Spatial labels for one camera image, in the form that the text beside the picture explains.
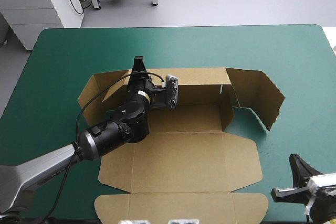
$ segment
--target open cardboard box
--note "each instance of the open cardboard box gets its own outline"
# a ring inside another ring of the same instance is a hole
[[[232,68],[149,69],[179,79],[175,110],[152,109],[151,133],[104,156],[99,181],[130,194],[103,195],[95,201],[104,224],[146,219],[210,223],[260,223],[268,200],[262,194],[231,193],[262,179],[254,141],[223,132],[233,106],[251,108],[270,130],[284,96],[261,71]],[[83,106],[97,92],[131,70],[96,73],[79,97]],[[160,86],[158,78],[153,77]],[[112,86],[85,111],[88,124],[120,105],[128,78]]]

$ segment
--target box flap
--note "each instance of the box flap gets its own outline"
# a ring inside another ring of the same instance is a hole
[[[132,193],[233,191],[261,178],[255,142],[224,132],[151,133],[104,156],[99,174]]]
[[[251,108],[270,130],[279,114],[284,95],[261,71],[234,68],[226,68],[226,71],[238,97],[238,102],[233,106]]]
[[[260,223],[268,208],[262,194],[187,193],[99,196],[96,213],[104,224],[147,219],[167,224],[171,219],[199,219],[201,224]]]
[[[83,108],[83,106],[90,101],[95,94],[105,89],[110,83],[118,80],[124,74],[127,74],[127,72],[128,70],[120,70],[106,73],[95,73],[92,75],[78,98],[80,107]],[[125,83],[127,82],[121,81],[117,83],[116,86],[118,86],[117,90],[120,95],[115,95],[109,104],[101,103],[105,95],[102,94],[85,109],[84,117],[89,125],[99,123],[107,110],[114,108],[123,102],[124,90],[122,90],[121,87],[124,86]]]

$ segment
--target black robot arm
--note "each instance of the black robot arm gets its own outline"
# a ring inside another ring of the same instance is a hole
[[[81,133],[79,148],[82,158],[94,160],[125,143],[143,140],[149,134],[149,109],[159,106],[171,109],[176,107],[176,77],[168,75],[165,87],[157,88],[147,74],[142,57],[135,57],[132,74],[125,103],[117,107],[109,119]]]

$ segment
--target box side wall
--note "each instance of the box side wall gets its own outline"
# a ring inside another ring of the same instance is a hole
[[[261,71],[227,68],[240,107],[251,108],[270,130],[284,95]]]

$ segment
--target white drawer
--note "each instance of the white drawer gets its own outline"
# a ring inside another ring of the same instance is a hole
[[[0,9],[53,8],[50,0],[0,0]]]
[[[55,9],[14,9],[1,13],[10,25],[61,23]]]
[[[27,50],[32,50],[41,31],[48,28],[63,28],[62,24],[11,25],[12,30]]]

